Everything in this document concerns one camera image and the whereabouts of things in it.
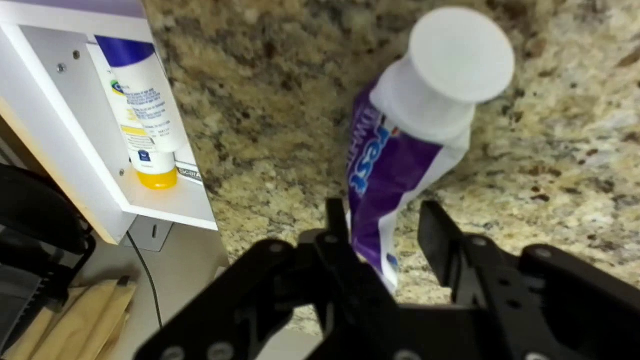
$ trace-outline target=black cable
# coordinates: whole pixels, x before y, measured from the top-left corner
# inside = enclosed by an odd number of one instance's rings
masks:
[[[154,293],[154,301],[156,302],[156,314],[158,315],[158,325],[160,325],[160,329],[162,329],[163,325],[162,325],[162,316],[160,315],[160,303],[158,303],[158,293],[156,292],[156,285],[154,284],[154,278],[151,277],[151,272],[147,267],[147,263],[145,262],[144,258],[142,258],[142,254],[140,254],[140,249],[138,249],[136,242],[133,241],[133,238],[131,237],[131,234],[129,234],[128,231],[127,231],[127,237],[129,238],[129,241],[131,241],[131,245],[133,246],[133,249],[136,251],[136,254],[138,254],[138,257],[140,258],[140,262],[142,263],[142,267],[145,268],[145,272],[147,273],[147,277],[149,278],[149,283],[151,284],[151,291],[153,291]]]

